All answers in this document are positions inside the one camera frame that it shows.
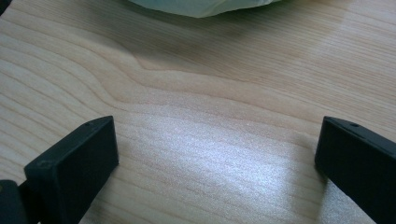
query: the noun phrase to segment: light wood surface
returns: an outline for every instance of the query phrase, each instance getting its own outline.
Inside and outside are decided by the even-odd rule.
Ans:
[[[81,123],[120,166],[81,223],[372,223],[314,168],[323,116],[396,140],[396,1],[286,0],[206,19],[125,0],[0,18],[0,179]]]

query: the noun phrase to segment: wood grain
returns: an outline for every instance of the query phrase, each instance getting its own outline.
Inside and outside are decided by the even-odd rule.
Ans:
[[[314,155],[323,116],[396,140],[396,3],[285,0],[190,19],[124,0],[0,18],[0,178],[113,115],[120,166],[81,223],[372,223]]]

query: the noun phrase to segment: white plastic bag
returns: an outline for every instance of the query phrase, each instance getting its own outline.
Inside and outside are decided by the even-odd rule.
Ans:
[[[278,0],[130,0],[142,7],[202,18],[247,7],[260,7]]]

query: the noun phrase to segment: wooden table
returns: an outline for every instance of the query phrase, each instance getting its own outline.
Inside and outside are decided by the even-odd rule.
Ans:
[[[372,223],[314,168],[323,116],[396,140],[396,2],[285,0],[191,19],[14,0],[0,19],[0,179],[81,123],[120,166],[81,223]]]

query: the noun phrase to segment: black plastic piece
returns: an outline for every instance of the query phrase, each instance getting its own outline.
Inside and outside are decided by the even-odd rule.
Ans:
[[[19,192],[28,223],[79,223],[118,164],[112,117],[79,126],[25,166]]]
[[[0,180],[0,223],[29,223],[18,185],[12,180]]]
[[[396,144],[359,124],[325,117],[315,164],[376,223],[396,223]]]
[[[11,4],[11,0],[0,0],[0,16],[6,11],[9,4]]]

